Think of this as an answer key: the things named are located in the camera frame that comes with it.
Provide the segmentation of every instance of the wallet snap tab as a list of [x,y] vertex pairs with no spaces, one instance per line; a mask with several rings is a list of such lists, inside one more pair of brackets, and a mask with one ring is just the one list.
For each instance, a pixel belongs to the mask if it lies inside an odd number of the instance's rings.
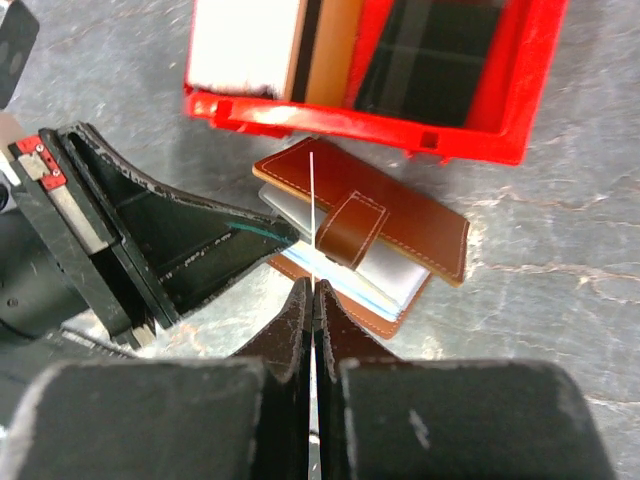
[[388,218],[386,207],[352,190],[320,225],[316,248],[334,262],[355,269]]

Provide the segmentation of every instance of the red plastic tray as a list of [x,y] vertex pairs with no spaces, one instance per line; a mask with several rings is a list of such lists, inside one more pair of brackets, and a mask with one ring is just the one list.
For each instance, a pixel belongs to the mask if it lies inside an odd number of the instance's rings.
[[[392,0],[369,0],[389,5]],[[569,0],[509,0],[502,12],[464,128],[447,128],[301,103],[230,97],[184,85],[187,113],[212,127],[284,137],[294,130],[339,135],[442,157],[522,162]],[[350,80],[355,85],[387,8],[365,9]],[[347,91],[346,102],[354,96]]]

